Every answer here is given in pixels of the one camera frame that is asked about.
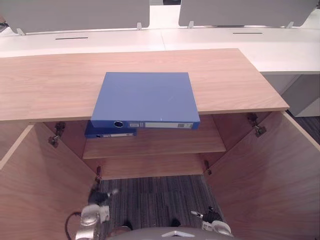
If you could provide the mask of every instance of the blue binder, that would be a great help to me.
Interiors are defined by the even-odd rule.
[[[197,129],[187,72],[107,72],[91,117],[96,128]]]
[[[84,133],[87,139],[136,136],[136,128],[94,127],[88,121]]]

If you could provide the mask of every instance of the gray desk divider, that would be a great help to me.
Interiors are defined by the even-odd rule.
[[[301,26],[318,0],[181,0],[180,26]]]
[[[149,0],[0,0],[0,13],[18,33],[146,28]]]

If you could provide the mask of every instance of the desk surface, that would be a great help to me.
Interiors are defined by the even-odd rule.
[[[106,72],[188,72],[201,115],[288,108],[238,49],[24,56],[0,65],[0,121],[90,119]]]

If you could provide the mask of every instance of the open cabinet door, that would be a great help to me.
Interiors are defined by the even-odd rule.
[[[320,146],[285,112],[261,123],[206,175],[232,233],[244,240],[319,240]]]
[[[0,160],[0,239],[66,239],[67,216],[88,204],[94,172],[52,135],[29,125]]]

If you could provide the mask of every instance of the wood grain surface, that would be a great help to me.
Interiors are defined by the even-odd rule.
[[[12,154],[17,150],[17,148],[20,146],[21,142],[26,138],[26,136],[29,134],[29,132],[34,128],[34,124],[29,124],[26,126],[26,128],[22,131],[20,136],[15,140],[15,142],[12,144],[12,146],[9,148],[8,151],[4,154],[3,158],[0,160],[0,170],[4,168],[6,163],[11,158]]]
[[[27,125],[27,122],[0,123],[0,159],[4,157]]]
[[[51,135],[34,125],[0,170],[1,239],[65,239],[67,216],[88,204],[94,172],[63,142],[49,145]]]
[[[56,121],[45,122],[44,124],[53,132],[56,132],[55,126]],[[61,141],[73,151],[79,158],[82,158],[85,145],[86,137],[85,131],[87,127],[87,120],[78,121],[66,121],[65,129],[61,137]]]
[[[131,179],[203,173],[198,154],[148,155],[85,159],[92,169],[102,167],[101,176],[107,179]]]
[[[289,106],[238,49],[0,59],[0,121],[90,119],[106,72],[188,72],[199,114]]]
[[[257,123],[261,123],[270,112],[257,112]],[[251,130],[252,125],[248,122],[248,113],[225,113],[212,115],[215,125],[223,140],[227,151],[232,149],[241,139],[243,139]],[[202,167],[206,170],[204,160],[207,160],[211,167],[226,152],[205,152],[201,153]]]
[[[200,116],[198,129],[145,129],[137,136],[87,139],[83,159],[157,154],[224,152],[215,122],[211,115]]]
[[[319,239],[320,146],[285,112],[261,124],[206,175],[226,221],[243,240]]]

